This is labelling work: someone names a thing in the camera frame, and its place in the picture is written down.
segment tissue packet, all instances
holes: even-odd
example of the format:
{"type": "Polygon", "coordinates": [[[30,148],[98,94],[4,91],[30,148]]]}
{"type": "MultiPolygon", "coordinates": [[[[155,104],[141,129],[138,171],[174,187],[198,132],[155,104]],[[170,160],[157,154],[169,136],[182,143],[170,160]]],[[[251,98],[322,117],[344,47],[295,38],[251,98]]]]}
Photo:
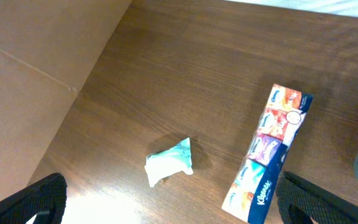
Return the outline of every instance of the tissue packet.
{"type": "Polygon", "coordinates": [[[265,221],[278,174],[312,100],[313,95],[273,85],[223,210],[251,224],[265,221]]]}
{"type": "Polygon", "coordinates": [[[187,175],[193,174],[191,168],[190,138],[179,142],[171,149],[146,157],[146,170],[150,187],[161,179],[183,171],[187,175]]]}

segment brown wooden surface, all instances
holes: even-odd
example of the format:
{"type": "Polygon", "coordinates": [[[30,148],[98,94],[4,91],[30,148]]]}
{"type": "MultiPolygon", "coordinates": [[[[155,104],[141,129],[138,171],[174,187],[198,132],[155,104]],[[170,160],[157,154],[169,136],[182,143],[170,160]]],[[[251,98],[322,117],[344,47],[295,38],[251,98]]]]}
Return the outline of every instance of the brown wooden surface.
{"type": "Polygon", "coordinates": [[[30,182],[65,176],[63,223],[240,223],[221,205],[273,83],[315,95],[284,169],[358,205],[358,19],[214,0],[135,0],[30,182]],[[151,189],[146,155],[187,136],[195,173],[151,189]]]}

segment wooden table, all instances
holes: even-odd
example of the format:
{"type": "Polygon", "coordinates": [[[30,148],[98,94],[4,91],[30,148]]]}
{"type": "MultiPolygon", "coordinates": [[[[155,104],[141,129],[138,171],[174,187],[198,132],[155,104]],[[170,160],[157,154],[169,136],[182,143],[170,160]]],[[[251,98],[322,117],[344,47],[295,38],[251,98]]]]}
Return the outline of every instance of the wooden table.
{"type": "Polygon", "coordinates": [[[30,182],[65,176],[63,223],[240,223],[221,205],[273,83],[314,94],[283,169],[358,205],[358,19],[219,0],[135,0],[30,182]],[[195,173],[150,188],[187,136],[195,173]]]}

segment light blue fabric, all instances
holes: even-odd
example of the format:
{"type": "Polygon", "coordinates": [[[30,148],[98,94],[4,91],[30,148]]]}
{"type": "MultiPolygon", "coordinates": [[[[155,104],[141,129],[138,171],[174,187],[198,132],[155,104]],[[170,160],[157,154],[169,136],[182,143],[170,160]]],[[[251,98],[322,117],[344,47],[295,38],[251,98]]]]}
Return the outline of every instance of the light blue fabric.
{"type": "Polygon", "coordinates": [[[358,17],[358,0],[228,0],[287,9],[358,17]]]}
{"type": "Polygon", "coordinates": [[[144,168],[149,178],[150,187],[154,187],[162,178],[177,172],[183,171],[187,175],[193,174],[191,165],[190,138],[186,138],[169,150],[148,155],[144,168]]]}

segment plastic wrapper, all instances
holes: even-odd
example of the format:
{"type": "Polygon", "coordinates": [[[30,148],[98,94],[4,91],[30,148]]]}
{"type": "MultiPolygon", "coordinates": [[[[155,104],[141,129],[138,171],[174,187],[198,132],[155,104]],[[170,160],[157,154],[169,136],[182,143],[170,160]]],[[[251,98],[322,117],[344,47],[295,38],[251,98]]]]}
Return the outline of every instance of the plastic wrapper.
{"type": "Polygon", "coordinates": [[[222,209],[251,224],[265,221],[278,175],[313,95],[274,84],[222,209]]]}
{"type": "Polygon", "coordinates": [[[193,174],[191,166],[190,138],[186,138],[171,149],[148,155],[144,168],[149,178],[150,187],[154,187],[159,180],[177,172],[193,174]]]}

